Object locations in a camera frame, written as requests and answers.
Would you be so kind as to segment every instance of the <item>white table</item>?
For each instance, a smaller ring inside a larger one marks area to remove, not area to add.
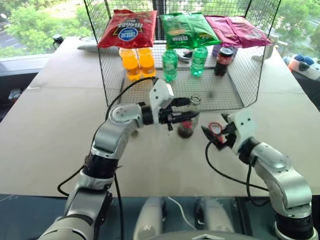
[[[106,101],[98,54],[77,50],[78,44],[77,38],[64,41],[0,123],[1,194],[61,196],[57,185],[83,164]],[[320,167],[320,114],[277,52],[264,62],[258,101],[249,108],[257,139],[290,156],[313,194],[320,194],[313,170]],[[200,124],[211,121],[223,123],[220,112],[200,114]],[[189,139],[165,126],[140,129],[119,161],[122,195],[246,196],[245,186],[208,167],[207,142],[200,129]],[[248,167],[229,149],[211,147],[209,158],[222,172],[246,179]],[[70,192],[74,182],[63,189]],[[264,186],[255,172],[251,183]],[[267,193],[252,189],[251,194]]]

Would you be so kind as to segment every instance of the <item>green chip bag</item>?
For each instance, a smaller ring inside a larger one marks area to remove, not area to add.
[[[161,15],[168,49],[195,49],[221,41],[201,12]]]

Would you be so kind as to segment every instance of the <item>purple chip bag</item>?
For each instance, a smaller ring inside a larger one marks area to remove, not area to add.
[[[266,35],[242,16],[206,16],[222,47],[250,48],[271,45]]]

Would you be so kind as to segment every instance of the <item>bottle label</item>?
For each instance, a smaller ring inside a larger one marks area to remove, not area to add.
[[[152,74],[156,71],[155,65],[149,67],[141,67],[141,71],[145,74]]]
[[[177,68],[177,62],[163,62],[163,68],[166,71],[175,70]]]
[[[193,57],[191,67],[193,69],[203,69],[207,58]]]
[[[206,62],[206,59],[205,58],[200,58],[200,57],[194,57],[193,59],[192,59],[192,63],[193,64],[205,64],[205,62]]]
[[[232,61],[232,56],[221,56],[218,54],[216,61],[223,65],[229,65]]]
[[[140,69],[139,67],[135,67],[135,68],[132,68],[132,69],[127,69],[126,70],[126,73],[129,75],[129,76],[135,76],[135,75],[138,75],[140,72]]]

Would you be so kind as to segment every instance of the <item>tree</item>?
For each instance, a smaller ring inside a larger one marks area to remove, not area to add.
[[[314,33],[310,36],[310,39],[311,39],[311,46],[319,55],[320,54],[320,25],[318,25]]]
[[[27,47],[24,51],[25,55],[52,53],[54,34],[62,34],[64,37],[92,36],[90,25],[84,24],[84,15],[79,15],[79,19],[78,17],[54,18],[46,12],[36,10],[31,5],[20,6],[12,10],[9,21],[10,24],[6,27],[6,31]]]
[[[77,8],[76,18],[78,19],[80,26],[91,30],[91,24],[90,24],[89,17],[88,17],[87,10],[86,10],[85,6],[80,6]]]
[[[31,54],[52,52],[52,36],[57,33],[55,29],[59,27],[56,18],[37,11],[33,6],[20,6],[11,12],[9,20],[7,33],[27,46]]]
[[[278,8],[278,1],[252,1],[249,9],[245,9],[245,18],[254,26],[269,34],[271,30],[272,20],[275,18],[276,9]]]
[[[13,46],[0,47],[0,58],[8,58],[26,55],[23,48],[14,48]]]
[[[108,1],[111,14],[114,9],[129,9],[134,12],[151,11],[154,9],[152,0],[112,0]]]
[[[276,32],[280,40],[289,43],[288,51],[296,49],[312,33],[309,17],[320,14],[320,5],[313,0],[283,0],[278,11]]]
[[[247,7],[247,0],[211,1],[204,5],[202,13],[203,15],[244,16]]]
[[[202,3],[196,0],[189,1],[172,1],[166,5],[166,13],[183,13],[183,12],[194,12],[202,8]]]
[[[11,11],[18,7],[33,6],[36,10],[52,7],[53,5],[66,2],[68,0],[0,0],[0,13],[8,17]]]

